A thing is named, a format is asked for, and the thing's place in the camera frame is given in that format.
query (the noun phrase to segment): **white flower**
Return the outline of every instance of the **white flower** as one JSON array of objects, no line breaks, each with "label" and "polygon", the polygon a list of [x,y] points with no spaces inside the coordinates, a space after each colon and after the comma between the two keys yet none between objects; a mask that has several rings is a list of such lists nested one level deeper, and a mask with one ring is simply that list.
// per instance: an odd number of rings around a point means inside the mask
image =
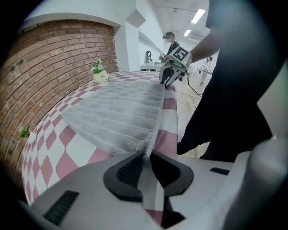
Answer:
[{"label": "white flower", "polygon": [[103,65],[98,65],[97,67],[99,70],[103,70]]}]

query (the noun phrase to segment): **cable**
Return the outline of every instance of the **cable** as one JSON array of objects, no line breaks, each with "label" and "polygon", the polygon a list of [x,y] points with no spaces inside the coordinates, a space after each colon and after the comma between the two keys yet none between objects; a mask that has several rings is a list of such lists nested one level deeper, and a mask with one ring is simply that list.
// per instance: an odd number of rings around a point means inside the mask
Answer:
[{"label": "cable", "polygon": [[186,72],[186,75],[187,75],[187,80],[188,80],[188,86],[190,86],[190,88],[193,90],[194,93],[196,93],[198,96],[202,97],[202,94],[197,93],[197,91],[190,85],[188,72]]},{"label": "cable", "polygon": [[183,93],[183,92],[181,92],[181,91],[178,91],[178,90],[176,90],[177,92],[179,92],[179,93],[181,93],[181,94],[185,94],[185,95],[187,95],[187,96],[189,96],[189,97],[193,97],[193,96],[191,96],[191,95],[189,95],[189,94],[186,94],[186,93]]},{"label": "cable", "polygon": [[[185,95],[187,95],[187,96],[189,96],[189,97],[193,97],[193,96],[191,96],[191,95],[189,95],[189,94],[186,94],[186,93],[180,92],[180,91],[178,91],[178,90],[177,90],[177,92],[182,93],[182,94],[185,94]],[[185,100],[189,103],[189,106],[187,106],[186,104],[184,104],[182,101],[180,101],[180,100],[178,100],[178,99],[176,99],[176,100],[179,101],[180,103],[182,103],[183,105],[185,105],[187,108],[189,108],[190,110],[192,110],[192,111],[194,112],[195,110],[193,110],[193,109],[191,108],[191,106],[194,106],[195,109],[196,109],[197,107],[196,107],[192,102],[188,101],[188,99],[187,99],[186,96],[184,96],[184,98],[185,98]]]}]

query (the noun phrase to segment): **ceiling light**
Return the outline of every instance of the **ceiling light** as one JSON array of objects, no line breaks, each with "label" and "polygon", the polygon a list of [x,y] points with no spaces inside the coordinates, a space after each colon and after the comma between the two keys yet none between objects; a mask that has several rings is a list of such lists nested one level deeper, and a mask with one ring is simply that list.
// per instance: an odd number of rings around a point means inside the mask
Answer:
[{"label": "ceiling light", "polygon": [[205,13],[205,11],[206,10],[204,10],[204,9],[199,9],[197,11],[197,13],[195,14],[191,23],[196,24],[198,22],[198,20],[200,19],[200,17]]},{"label": "ceiling light", "polygon": [[188,36],[188,34],[191,32],[191,30],[186,30],[186,32],[184,33],[184,36]]}]

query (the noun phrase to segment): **small white flower pot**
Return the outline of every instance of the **small white flower pot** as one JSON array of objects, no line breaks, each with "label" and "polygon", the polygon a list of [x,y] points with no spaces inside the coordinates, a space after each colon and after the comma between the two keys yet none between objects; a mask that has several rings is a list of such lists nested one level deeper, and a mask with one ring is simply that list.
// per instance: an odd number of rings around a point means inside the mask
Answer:
[{"label": "small white flower pot", "polygon": [[107,79],[108,79],[108,74],[105,70],[98,73],[98,74],[93,74],[93,81],[95,83],[100,83],[100,82],[105,81]]},{"label": "small white flower pot", "polygon": [[30,136],[28,137],[28,144],[34,144],[34,142],[36,141],[36,134],[35,133],[30,133]]}]

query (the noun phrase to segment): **floor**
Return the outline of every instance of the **floor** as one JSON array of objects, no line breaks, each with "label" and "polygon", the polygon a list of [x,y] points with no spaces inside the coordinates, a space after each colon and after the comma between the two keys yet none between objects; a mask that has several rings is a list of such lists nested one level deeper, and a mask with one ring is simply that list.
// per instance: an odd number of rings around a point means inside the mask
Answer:
[{"label": "floor", "polygon": [[[201,75],[194,75],[189,77],[190,85],[196,90],[197,93],[202,94],[205,87],[209,83],[211,75],[207,75],[207,78],[204,82],[204,85],[199,86],[198,82],[201,78]],[[178,142],[181,141],[186,126],[192,117],[196,107],[198,106],[201,97],[195,94],[192,89],[188,86],[187,77],[183,77],[183,81],[180,82],[177,80],[174,83],[176,88],[176,97],[177,97],[177,110],[178,110]],[[197,148],[190,150],[185,156],[199,158],[202,156],[209,143],[204,143],[199,145]]]}]

